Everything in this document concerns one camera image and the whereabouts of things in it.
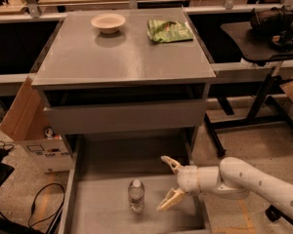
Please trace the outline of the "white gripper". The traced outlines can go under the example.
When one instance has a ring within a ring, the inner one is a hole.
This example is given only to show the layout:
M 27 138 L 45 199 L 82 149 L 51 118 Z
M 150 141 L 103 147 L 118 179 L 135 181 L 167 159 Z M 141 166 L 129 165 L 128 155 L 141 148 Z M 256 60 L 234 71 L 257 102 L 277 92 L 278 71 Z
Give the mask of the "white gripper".
M 162 156 L 161 161 L 167 164 L 174 174 L 177 174 L 177 183 L 180 188 L 171 188 L 164 199 L 156 207 L 158 212 L 165 212 L 181 203 L 186 193 L 199 190 L 198 185 L 198 167 L 184 166 L 169 156 Z

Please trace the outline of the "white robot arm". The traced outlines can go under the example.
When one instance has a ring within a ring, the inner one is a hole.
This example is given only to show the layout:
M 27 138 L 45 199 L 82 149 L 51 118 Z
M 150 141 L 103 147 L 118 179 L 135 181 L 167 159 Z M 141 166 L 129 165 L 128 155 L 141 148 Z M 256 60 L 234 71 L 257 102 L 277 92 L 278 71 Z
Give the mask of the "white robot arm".
M 224 158 L 218 166 L 183 166 L 169 156 L 162 156 L 176 176 L 178 188 L 171 188 L 157 206 L 167 211 L 183 201 L 187 194 L 212 193 L 226 199 L 239 200 L 253 192 L 268 201 L 268 217 L 284 217 L 293 224 L 293 184 L 265 174 L 234 157 Z

